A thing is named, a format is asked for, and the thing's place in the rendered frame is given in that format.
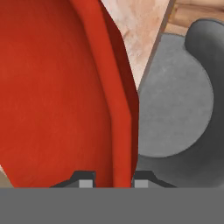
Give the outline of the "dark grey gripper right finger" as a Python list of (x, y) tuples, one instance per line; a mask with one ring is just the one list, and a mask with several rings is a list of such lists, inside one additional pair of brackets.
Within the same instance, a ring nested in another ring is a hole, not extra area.
[(158, 186), (166, 188), (175, 188), (175, 185), (172, 185), (161, 179), (158, 179), (152, 171), (136, 171), (133, 176), (133, 184), (135, 184), (138, 180), (146, 180)]

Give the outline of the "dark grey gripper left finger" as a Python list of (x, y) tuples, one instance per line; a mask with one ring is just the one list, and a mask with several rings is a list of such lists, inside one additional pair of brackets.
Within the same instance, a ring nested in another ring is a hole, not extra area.
[(94, 188), (95, 172), (75, 171), (69, 179), (54, 185), (54, 187)]

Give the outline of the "red bowl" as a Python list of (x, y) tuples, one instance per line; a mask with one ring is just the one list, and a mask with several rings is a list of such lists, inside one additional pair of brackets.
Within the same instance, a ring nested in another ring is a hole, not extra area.
[(102, 0), (0, 0), (0, 166), (15, 187), (128, 187), (138, 96)]

